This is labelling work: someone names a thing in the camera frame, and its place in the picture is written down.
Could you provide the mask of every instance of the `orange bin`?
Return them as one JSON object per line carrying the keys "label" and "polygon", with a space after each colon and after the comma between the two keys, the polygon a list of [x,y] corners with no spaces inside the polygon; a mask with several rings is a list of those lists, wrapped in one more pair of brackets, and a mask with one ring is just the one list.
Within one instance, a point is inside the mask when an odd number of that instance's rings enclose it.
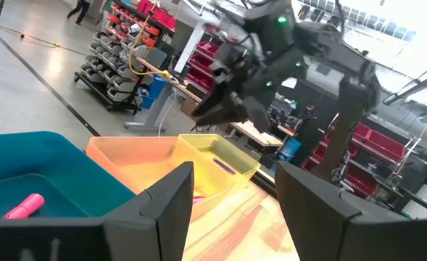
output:
{"label": "orange bin", "polygon": [[191,220],[214,208],[246,182],[260,164],[216,134],[178,137],[94,137],[87,155],[136,194],[163,178],[182,162],[194,163]]}

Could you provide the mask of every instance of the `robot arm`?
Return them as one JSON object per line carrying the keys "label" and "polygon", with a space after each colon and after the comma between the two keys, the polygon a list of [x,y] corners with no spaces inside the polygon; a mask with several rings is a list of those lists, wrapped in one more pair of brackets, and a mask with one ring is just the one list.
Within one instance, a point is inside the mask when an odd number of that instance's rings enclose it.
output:
{"label": "robot arm", "polygon": [[342,41],[331,24],[296,23],[290,3],[269,1],[252,8],[243,28],[260,44],[262,53],[234,43],[220,47],[213,65],[215,87],[192,115],[197,125],[251,120],[258,131],[270,124],[266,109],[281,83],[305,78],[304,56],[344,74],[339,84],[340,118],[327,153],[312,173],[331,181],[359,120],[379,101],[376,64]]}

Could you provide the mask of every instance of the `teal bin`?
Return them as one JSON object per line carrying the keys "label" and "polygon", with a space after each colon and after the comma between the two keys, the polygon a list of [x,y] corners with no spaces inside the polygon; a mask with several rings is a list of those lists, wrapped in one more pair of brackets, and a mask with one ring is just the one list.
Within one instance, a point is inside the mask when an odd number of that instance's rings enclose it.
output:
{"label": "teal bin", "polygon": [[32,217],[99,217],[135,194],[63,136],[0,135],[0,218],[32,193],[45,204]]}

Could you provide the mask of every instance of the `factory floor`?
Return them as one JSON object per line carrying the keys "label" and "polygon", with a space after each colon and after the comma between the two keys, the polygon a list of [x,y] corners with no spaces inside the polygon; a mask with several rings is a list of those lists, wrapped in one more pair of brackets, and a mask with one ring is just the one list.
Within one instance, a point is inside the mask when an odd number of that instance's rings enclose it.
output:
{"label": "factory floor", "polygon": [[[59,43],[83,54],[96,25],[83,27],[66,19],[72,7],[61,0],[5,0],[0,23],[13,30]],[[47,48],[12,35],[0,28],[0,133],[54,131],[76,146],[85,148],[97,133],[102,136],[153,136],[123,128],[125,121],[145,121],[148,111],[108,112],[83,83],[73,82],[73,73],[84,63],[84,55],[62,48]],[[165,105],[165,113],[172,98]],[[163,135],[189,133],[194,121],[176,102],[169,111]]]}

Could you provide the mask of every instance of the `concrete floor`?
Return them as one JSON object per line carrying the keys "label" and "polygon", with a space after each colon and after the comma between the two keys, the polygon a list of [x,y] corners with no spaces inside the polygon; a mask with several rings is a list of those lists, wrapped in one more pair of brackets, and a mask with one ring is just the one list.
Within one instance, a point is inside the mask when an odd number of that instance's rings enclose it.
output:
{"label": "concrete floor", "polygon": [[[0,23],[36,38],[90,54],[95,25],[75,17],[66,19],[70,6],[60,0],[5,0]],[[84,63],[84,56],[58,48],[46,48],[22,41],[0,28],[0,37],[17,52],[89,125],[102,136],[153,136],[123,128],[128,120],[145,121],[148,111],[108,112],[83,84],[73,82],[73,73]],[[162,115],[171,102],[168,99]],[[189,133],[194,121],[184,115],[180,104],[169,111],[163,127],[166,136]],[[54,131],[80,148],[86,147],[91,132],[45,87],[21,61],[0,42],[0,133]]]}

